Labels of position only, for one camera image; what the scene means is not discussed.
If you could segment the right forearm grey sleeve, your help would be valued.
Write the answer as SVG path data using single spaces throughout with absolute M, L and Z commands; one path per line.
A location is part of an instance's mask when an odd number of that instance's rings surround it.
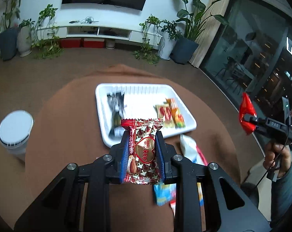
M 292 204 L 292 163 L 289 170 L 271 187 L 271 222 L 275 227 Z

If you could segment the person's right hand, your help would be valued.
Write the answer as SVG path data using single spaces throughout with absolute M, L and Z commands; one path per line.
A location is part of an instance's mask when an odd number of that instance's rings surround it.
M 282 178 L 292 165 L 291 151 L 289 146 L 284 146 L 271 141 L 265 146 L 265 157 L 263 161 L 264 168 L 267 170 L 274 168 L 277 156 L 280 158 L 278 177 Z

